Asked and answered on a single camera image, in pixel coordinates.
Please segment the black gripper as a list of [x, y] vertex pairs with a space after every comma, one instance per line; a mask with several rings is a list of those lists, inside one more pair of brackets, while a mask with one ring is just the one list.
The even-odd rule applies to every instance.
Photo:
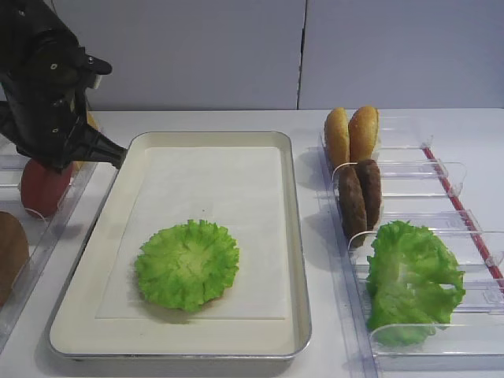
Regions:
[[87, 123], [85, 91], [112, 72], [43, 1], [1, 3], [1, 133], [56, 170], [74, 161], [120, 168], [128, 152]]

